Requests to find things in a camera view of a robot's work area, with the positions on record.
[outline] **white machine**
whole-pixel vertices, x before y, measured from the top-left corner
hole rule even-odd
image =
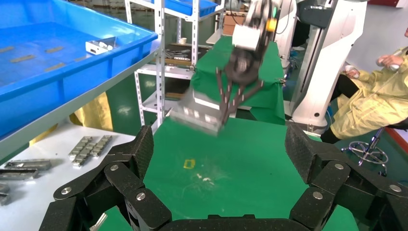
[[[274,42],[278,45],[279,57],[284,72],[289,66],[294,28],[297,21],[297,4],[295,0],[281,0],[280,15]]]
[[[327,125],[326,110],[345,59],[363,33],[367,3],[363,0],[302,2],[307,4],[298,4],[298,16],[312,25],[312,32],[292,98],[284,102],[284,107],[293,122],[318,132],[324,131]]]

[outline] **blue plastic tray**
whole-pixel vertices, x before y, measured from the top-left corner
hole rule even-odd
[[[192,0],[165,0],[165,6],[179,13],[192,15]],[[200,17],[211,14],[217,6],[214,2],[200,0]]]
[[[1,0],[0,15],[0,137],[116,76],[157,38],[64,0]],[[85,51],[86,41],[114,36],[119,48]]]

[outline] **yellow curtain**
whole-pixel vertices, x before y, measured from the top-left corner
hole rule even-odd
[[[69,118],[72,123],[84,127],[107,131],[113,130],[111,109],[105,92],[71,114]],[[48,134],[54,131],[57,126],[58,124],[35,137],[30,141],[30,146],[45,138]]]

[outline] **white table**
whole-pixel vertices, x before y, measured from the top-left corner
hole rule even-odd
[[[81,168],[73,168],[68,153],[83,136],[98,141],[103,135],[113,135],[112,141],[97,159],[90,157]],[[4,181],[10,186],[10,200],[0,206],[0,231],[35,231],[40,228],[45,212],[57,188],[98,166],[112,146],[130,142],[134,136],[63,124],[47,138],[18,154],[14,160],[51,159],[52,167],[41,171],[30,181]]]

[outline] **hand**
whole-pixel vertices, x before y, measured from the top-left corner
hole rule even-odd
[[[349,78],[355,78],[356,75],[360,76],[360,72],[356,69],[351,69],[345,72],[345,75]]]
[[[384,64],[386,67],[390,67],[393,64],[400,66],[404,62],[404,59],[395,55],[383,55],[378,59],[378,62]]]

